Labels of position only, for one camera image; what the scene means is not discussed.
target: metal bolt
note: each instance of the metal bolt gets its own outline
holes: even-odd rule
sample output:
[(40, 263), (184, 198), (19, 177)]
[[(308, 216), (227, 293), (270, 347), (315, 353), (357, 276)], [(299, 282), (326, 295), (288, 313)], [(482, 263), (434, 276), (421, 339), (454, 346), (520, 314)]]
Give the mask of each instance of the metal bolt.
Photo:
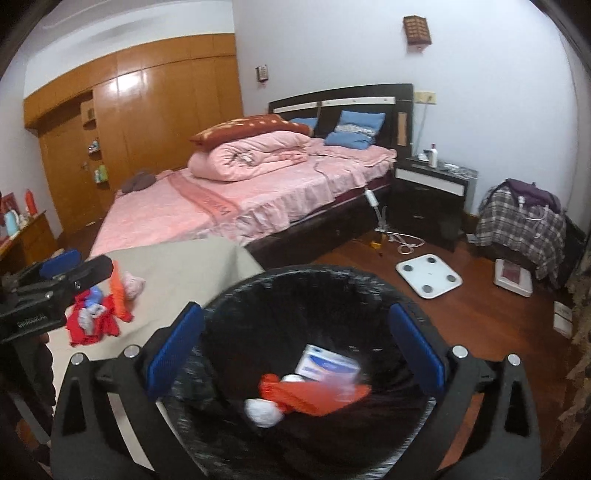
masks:
[(507, 356), (507, 360), (509, 360), (509, 363), (514, 367), (517, 367), (517, 365), (521, 363), (521, 358), (519, 358), (519, 355), (516, 355), (514, 353), (510, 353)]
[(127, 357), (127, 358), (135, 358), (139, 355), (139, 346), (137, 345), (128, 345), (125, 347), (125, 350), (123, 350), (123, 354)]
[(468, 356), (468, 349), (463, 345), (456, 345), (452, 348), (452, 353), (458, 358), (466, 358)]
[(84, 361), (84, 355), (82, 353), (75, 353), (70, 358), (72, 365), (80, 365)]

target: white drawer front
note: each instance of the white drawer front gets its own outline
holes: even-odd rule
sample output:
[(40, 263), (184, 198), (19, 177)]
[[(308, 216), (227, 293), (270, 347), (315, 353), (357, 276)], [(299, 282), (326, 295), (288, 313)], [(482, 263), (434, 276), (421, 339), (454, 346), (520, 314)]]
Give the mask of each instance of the white drawer front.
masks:
[(438, 179), (436, 177), (430, 177), (429, 175), (423, 175), (422, 173), (416, 173), (414, 171), (396, 169), (396, 178), (401, 180), (413, 181), (414, 183), (420, 183), (427, 187), (433, 187), (437, 190), (443, 190), (444, 192), (453, 193), (459, 197), (464, 196), (464, 185), (458, 185), (452, 181)]

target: blue pillow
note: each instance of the blue pillow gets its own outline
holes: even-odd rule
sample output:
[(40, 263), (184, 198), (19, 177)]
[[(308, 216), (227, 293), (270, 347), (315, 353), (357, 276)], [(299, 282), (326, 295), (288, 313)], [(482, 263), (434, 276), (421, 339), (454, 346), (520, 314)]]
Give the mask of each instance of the blue pillow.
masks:
[(316, 128), (316, 124), (318, 123), (318, 117), (316, 118), (292, 118), (290, 122), (294, 122), (295, 124), (304, 124), (308, 125), (312, 130)]
[(373, 145), (384, 124), (385, 113), (349, 112), (343, 110), (335, 131), (328, 134), (325, 145), (365, 150)]

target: bed frame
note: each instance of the bed frame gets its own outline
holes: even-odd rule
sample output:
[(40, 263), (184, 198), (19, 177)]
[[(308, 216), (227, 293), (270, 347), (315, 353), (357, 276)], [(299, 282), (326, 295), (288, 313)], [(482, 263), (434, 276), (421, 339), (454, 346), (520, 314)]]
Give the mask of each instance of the bed frame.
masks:
[[(407, 158), (412, 150), (413, 94), (410, 83), (338, 88), (276, 100), (269, 103), (269, 113), (277, 113), (286, 120), (318, 117), (314, 137), (326, 138), (343, 110), (384, 112), (386, 118), (376, 145), (395, 148), (398, 158)], [(389, 183), (374, 190), (381, 205), (387, 205), (389, 192)], [(263, 268), (306, 264), (376, 225), (374, 211), (360, 192), (246, 248)]]

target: bed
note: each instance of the bed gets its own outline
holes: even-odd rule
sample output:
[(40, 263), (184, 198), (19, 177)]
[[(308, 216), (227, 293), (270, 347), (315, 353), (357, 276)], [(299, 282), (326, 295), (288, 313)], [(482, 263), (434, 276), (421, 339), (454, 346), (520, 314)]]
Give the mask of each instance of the bed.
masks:
[[(405, 158), (412, 98), (411, 84), (347, 87), (277, 100), (269, 113), (286, 120), (318, 116), (314, 136), (325, 138), (344, 109), (385, 112), (376, 144)], [(165, 172), (148, 189), (115, 200), (90, 254), (224, 236), (245, 245), (264, 268), (309, 262), (375, 226), (364, 186), (379, 200), (387, 198), (389, 162), (352, 157), (311, 155), (304, 163), (233, 183), (196, 179), (186, 169)]]

